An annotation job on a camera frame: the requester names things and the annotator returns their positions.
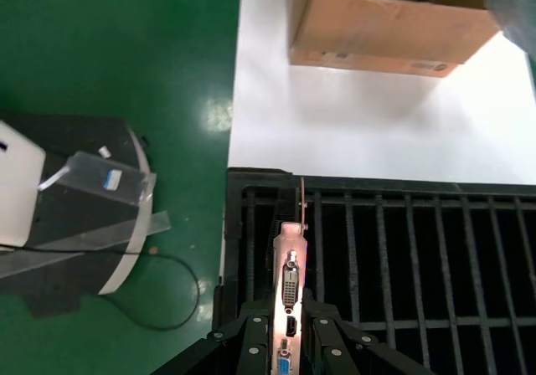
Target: hdmi port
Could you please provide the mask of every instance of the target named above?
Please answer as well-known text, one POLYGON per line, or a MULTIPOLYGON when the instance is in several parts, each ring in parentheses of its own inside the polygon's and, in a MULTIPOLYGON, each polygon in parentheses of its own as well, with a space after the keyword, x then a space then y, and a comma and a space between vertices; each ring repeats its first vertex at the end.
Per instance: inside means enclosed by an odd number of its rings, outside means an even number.
POLYGON ((294 337, 296 335, 296 318, 294 316, 288 316, 286 318, 286 335, 287 337, 294 337))

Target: black cable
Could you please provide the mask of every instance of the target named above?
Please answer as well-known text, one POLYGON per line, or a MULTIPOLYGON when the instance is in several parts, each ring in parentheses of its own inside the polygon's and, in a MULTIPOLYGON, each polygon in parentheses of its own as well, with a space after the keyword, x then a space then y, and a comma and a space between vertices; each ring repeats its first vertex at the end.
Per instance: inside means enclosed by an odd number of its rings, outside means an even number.
POLYGON ((0 244, 0 247, 6 248, 6 249, 14 249, 17 251, 40 252, 40 253, 49 253, 49 254, 116 254, 116 255, 150 256, 153 258, 171 260, 172 262, 175 262, 176 264, 181 265, 192 276, 192 279, 195 282, 195 287, 196 287, 197 292, 196 292, 196 297, 195 297, 195 305, 192 311, 186 317, 186 319, 184 319, 183 321, 177 324, 173 324, 169 326, 153 325, 152 323, 146 322, 143 319, 140 319, 134 316, 124 306, 122 306, 119 302, 115 301, 114 299, 110 298, 108 295, 98 295, 98 297, 100 297, 102 300, 107 301, 108 303, 112 304, 120 313, 126 316, 126 318, 128 318, 133 324, 139 327, 142 327, 144 329, 147 329, 149 331, 176 331, 178 328, 184 326, 190 319, 192 319, 192 316, 195 315, 195 312, 198 310, 199 302, 201 300, 201 288, 199 286, 198 276, 196 276, 195 272, 193 271, 190 265, 188 265, 182 259, 173 255, 160 254, 160 253, 152 254, 152 253, 143 252, 143 251, 127 252, 127 251, 118 251, 114 249, 44 249, 44 248, 37 248, 37 247, 15 246, 15 245, 9 245, 9 244, 0 244))

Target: plastic bag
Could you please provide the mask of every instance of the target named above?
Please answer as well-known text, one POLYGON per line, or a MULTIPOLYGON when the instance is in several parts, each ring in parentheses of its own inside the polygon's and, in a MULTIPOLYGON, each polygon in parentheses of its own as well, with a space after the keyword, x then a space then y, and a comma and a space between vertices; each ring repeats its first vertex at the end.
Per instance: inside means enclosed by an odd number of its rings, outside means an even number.
POLYGON ((536 0, 487 0, 507 38, 536 57, 536 0))

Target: white surface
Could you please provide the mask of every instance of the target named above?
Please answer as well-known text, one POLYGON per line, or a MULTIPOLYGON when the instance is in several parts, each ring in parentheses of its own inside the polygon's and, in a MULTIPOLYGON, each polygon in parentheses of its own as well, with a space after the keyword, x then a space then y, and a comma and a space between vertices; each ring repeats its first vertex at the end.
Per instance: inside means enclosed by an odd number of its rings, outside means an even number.
POLYGON ((498 35, 443 80, 292 67, 286 0, 241 0, 230 167, 536 184, 525 55, 498 35))
POLYGON ((22 246, 28 241, 44 151, 0 121, 0 244, 22 246))

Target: white table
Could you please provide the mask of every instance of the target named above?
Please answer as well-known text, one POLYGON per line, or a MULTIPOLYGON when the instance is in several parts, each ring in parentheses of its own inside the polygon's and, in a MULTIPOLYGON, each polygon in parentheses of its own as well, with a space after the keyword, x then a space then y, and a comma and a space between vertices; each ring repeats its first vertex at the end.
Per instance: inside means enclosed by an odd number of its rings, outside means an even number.
POLYGON ((286 0, 241 0, 230 167, 536 184, 523 52, 498 35, 443 80, 290 66, 286 0))

